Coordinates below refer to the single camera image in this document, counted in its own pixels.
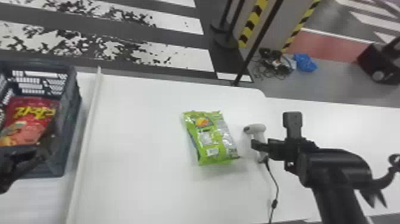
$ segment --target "blue glove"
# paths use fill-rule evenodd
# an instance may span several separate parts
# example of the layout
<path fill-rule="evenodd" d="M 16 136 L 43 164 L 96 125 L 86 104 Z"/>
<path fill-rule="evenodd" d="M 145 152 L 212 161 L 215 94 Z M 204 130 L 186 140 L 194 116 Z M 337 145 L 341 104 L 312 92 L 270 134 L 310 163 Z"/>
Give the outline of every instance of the blue glove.
<path fill-rule="evenodd" d="M 317 69 L 317 65 L 311 61 L 308 54 L 295 53 L 293 55 L 293 60 L 297 62 L 297 67 L 302 71 L 312 72 Z"/>

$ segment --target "plastic basket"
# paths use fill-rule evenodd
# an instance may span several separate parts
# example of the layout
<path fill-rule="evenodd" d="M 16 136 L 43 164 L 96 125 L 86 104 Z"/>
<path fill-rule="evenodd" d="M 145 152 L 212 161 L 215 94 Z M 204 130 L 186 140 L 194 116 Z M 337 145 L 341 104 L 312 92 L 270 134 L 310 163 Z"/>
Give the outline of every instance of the plastic basket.
<path fill-rule="evenodd" d="M 51 178 L 64 174 L 81 103 L 74 67 L 42 60 L 0 61 L 0 105 L 7 109 L 16 95 L 60 102 L 37 144 L 0 147 L 0 188 L 6 185 L 5 177 Z M 10 163 L 14 163 L 12 170 L 1 170 Z"/>

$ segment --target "yellow and black hazard tape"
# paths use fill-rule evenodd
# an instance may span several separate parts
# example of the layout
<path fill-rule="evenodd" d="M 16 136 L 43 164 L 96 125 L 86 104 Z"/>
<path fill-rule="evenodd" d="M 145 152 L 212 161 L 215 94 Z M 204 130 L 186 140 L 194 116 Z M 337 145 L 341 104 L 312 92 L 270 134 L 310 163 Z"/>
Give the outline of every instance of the yellow and black hazard tape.
<path fill-rule="evenodd" d="M 322 0 L 315 0 L 314 2 L 312 2 L 312 5 L 310 6 L 310 8 L 304 13 L 303 18 L 301 19 L 300 23 L 297 24 L 297 26 L 295 27 L 295 29 L 293 30 L 291 36 L 286 40 L 285 45 L 283 46 L 283 48 L 280 50 L 282 53 L 285 53 L 290 45 L 292 44 L 292 42 L 295 40 L 296 35 L 300 32 L 301 28 L 304 27 L 304 24 L 307 22 L 308 18 L 311 16 L 311 14 L 314 12 L 315 8 L 318 6 L 318 4 L 321 2 Z"/>
<path fill-rule="evenodd" d="M 250 37 L 253 35 L 255 26 L 260 22 L 260 16 L 263 11 L 267 8 L 268 0 L 257 0 L 254 5 L 253 11 L 251 12 L 245 28 L 243 28 L 242 34 L 239 37 L 239 47 L 244 48 L 247 45 Z"/>

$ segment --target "green snack bag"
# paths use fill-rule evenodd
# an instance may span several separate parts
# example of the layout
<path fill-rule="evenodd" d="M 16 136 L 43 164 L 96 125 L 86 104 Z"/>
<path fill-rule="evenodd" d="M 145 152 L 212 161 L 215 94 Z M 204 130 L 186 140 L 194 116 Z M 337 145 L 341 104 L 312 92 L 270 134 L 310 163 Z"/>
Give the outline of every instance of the green snack bag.
<path fill-rule="evenodd" d="M 197 149 L 200 166 L 226 164 L 240 158 L 228 126 L 219 111 L 183 113 L 187 131 Z"/>

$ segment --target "chip bag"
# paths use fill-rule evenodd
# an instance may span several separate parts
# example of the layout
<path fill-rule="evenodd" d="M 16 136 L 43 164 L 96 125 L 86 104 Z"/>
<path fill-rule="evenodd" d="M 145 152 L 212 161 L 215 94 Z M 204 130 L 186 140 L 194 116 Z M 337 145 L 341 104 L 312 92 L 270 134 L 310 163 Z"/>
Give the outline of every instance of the chip bag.
<path fill-rule="evenodd" d="M 13 97 L 5 110 L 0 146 L 35 144 L 52 120 L 57 100 Z"/>
<path fill-rule="evenodd" d="M 198 164 L 226 164 L 239 158 L 222 114 L 190 111 L 183 113 L 187 131 L 197 149 Z"/>

